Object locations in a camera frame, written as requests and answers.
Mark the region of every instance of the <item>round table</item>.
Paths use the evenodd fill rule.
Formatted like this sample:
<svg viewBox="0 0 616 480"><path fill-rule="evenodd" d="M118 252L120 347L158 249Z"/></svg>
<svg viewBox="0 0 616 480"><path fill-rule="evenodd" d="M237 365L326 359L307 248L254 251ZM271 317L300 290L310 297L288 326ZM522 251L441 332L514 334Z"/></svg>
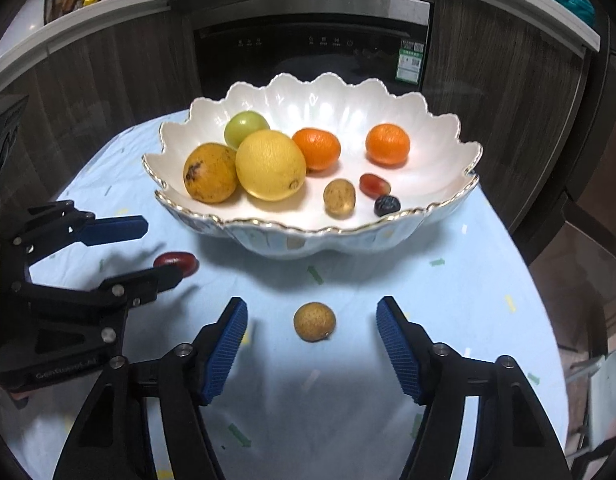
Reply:
<svg viewBox="0 0 616 480"><path fill-rule="evenodd" d="M421 228L393 250L267 260L230 240L189 231L153 198L155 185L141 155L160 150L162 121L186 115L119 134L60 197L98 218L143 215L147 235L93 248L74 244L33 266L31 275L37 283L89 289L107 276L149 267L165 251L194 253L196 274L155 303L131 310L124 342L131 362L192 341L232 296L248 303L248 330L224 392L202 408L227 479L399 477L422 408L402 393L376 330L376 304L386 295L434 341L476 359L514 356L564 444L568 401L552 328L528 269L480 188L448 219ZM294 312L309 301L335 311L329 340L309 344L294 332ZM35 480L52 478L95 378L37 392L21 411L0 404L2 435ZM156 401L149 413L159 478L171 478ZM475 421L476 399L469 399L453 478L467 474ZM238 428L249 447L229 427Z"/></svg>

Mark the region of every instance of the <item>robotic arm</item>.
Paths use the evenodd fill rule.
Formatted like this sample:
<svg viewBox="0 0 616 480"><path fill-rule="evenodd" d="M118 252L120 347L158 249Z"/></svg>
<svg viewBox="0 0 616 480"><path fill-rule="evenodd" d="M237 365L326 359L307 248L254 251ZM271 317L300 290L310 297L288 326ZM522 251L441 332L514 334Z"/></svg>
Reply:
<svg viewBox="0 0 616 480"><path fill-rule="evenodd" d="M0 171L25 98L0 98ZM102 369L57 464L54 480L156 480L146 399L158 397L176 480L225 480L199 406L223 390L248 324L232 298L219 320L161 359L131 364L122 355L128 310L154 301L182 279L175 265L105 279L95 290L30 282L28 267L75 242L87 246L141 238L144 218L96 219L71 201L0 213L0 388L11 395ZM478 396L468 480L569 480L546 413L510 356L464 358L408 322L393 298L377 304L377 330L404 393L425 406L401 480L448 480L466 397ZM0 437L0 478L27 480ZM616 450L595 480L616 479Z"/></svg>

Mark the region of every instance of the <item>orange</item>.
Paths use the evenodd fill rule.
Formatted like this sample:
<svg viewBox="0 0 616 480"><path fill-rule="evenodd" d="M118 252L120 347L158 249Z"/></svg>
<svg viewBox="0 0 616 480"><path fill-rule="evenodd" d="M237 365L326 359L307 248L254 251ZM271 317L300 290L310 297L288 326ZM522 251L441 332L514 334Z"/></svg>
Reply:
<svg viewBox="0 0 616 480"><path fill-rule="evenodd" d="M293 135L293 141L303 153L309 170L325 170L341 155L339 139L325 130L302 128Z"/></svg>
<svg viewBox="0 0 616 480"><path fill-rule="evenodd" d="M365 149L373 162L394 166L408 158L410 137L396 124L377 124L365 137Z"/></svg>

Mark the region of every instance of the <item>fruit bowl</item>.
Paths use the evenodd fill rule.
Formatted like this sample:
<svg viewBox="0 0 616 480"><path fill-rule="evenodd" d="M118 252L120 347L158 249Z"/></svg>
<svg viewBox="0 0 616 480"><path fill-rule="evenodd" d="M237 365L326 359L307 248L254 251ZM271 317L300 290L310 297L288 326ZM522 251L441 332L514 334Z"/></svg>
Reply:
<svg viewBox="0 0 616 480"><path fill-rule="evenodd" d="M182 170L200 144L224 143L230 118L243 110L263 115L271 129L293 135L305 127L327 130L341 142L341 157L331 168L309 173L302 188L281 202L264 202L243 189L223 203L193 200L185 190ZM365 137L379 123L394 123L409 135L408 160L380 167L366 157ZM348 85L333 73L301 82L282 73L265 87L238 82L220 101L197 98L184 123L162 123L162 153L147 153L143 164L158 184L157 200L194 231L236 240L246 249L272 258L293 259L322 250L374 253L396 246L419 226L440 221L478 183L473 168L481 157L478 142L460 142L461 124L454 114L434 116L419 92L390 94L378 79ZM395 214L378 218L374 200L358 189L364 173L392 184L401 200ZM335 178L357 188L357 205L345 219L325 211L323 192Z"/></svg>

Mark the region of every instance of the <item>dark bruise spot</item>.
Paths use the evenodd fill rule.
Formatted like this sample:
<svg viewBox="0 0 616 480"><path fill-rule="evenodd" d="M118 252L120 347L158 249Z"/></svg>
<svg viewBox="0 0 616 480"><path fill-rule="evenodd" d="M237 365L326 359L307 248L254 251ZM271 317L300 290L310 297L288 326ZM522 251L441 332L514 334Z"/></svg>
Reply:
<svg viewBox="0 0 616 480"><path fill-rule="evenodd" d="M195 179L195 176L197 176L197 170L201 168L201 162L195 162L194 164L192 164L186 174L185 174L185 179L187 181L191 181Z"/></svg>

